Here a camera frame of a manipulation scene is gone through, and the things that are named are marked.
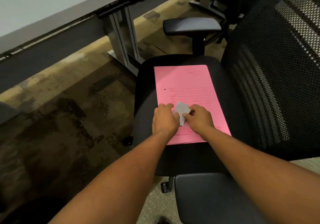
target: left hand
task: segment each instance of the left hand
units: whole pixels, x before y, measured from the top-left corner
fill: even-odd
[[[178,131],[180,126],[180,116],[176,112],[174,115],[171,109],[173,104],[159,104],[158,108],[154,110],[154,117],[152,121],[152,133],[164,133],[168,136],[169,140]]]

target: chair caster wheel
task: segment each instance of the chair caster wheel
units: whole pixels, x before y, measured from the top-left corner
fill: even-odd
[[[163,194],[171,192],[171,189],[169,187],[169,182],[163,182],[160,185],[161,185],[161,192]]]
[[[128,136],[122,140],[122,145],[124,145],[125,147],[131,146],[133,144],[133,142],[134,142],[134,137]]]

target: forearm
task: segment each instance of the forearm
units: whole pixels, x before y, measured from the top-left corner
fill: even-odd
[[[320,177],[260,152],[214,128],[204,137],[239,186],[269,220],[313,223],[320,218]]]
[[[136,223],[169,139],[150,136],[103,170],[51,223]]]

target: chair back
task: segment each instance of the chair back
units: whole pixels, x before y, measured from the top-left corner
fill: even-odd
[[[320,0],[260,0],[221,63],[257,149],[285,160],[320,156]]]

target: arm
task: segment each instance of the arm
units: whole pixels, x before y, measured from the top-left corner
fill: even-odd
[[[235,181],[274,223],[315,223],[320,219],[320,176],[258,151],[214,128],[199,105],[184,117],[224,163]]]
[[[158,160],[179,127],[173,104],[154,110],[152,135],[103,170],[50,222],[136,223],[152,187]]]

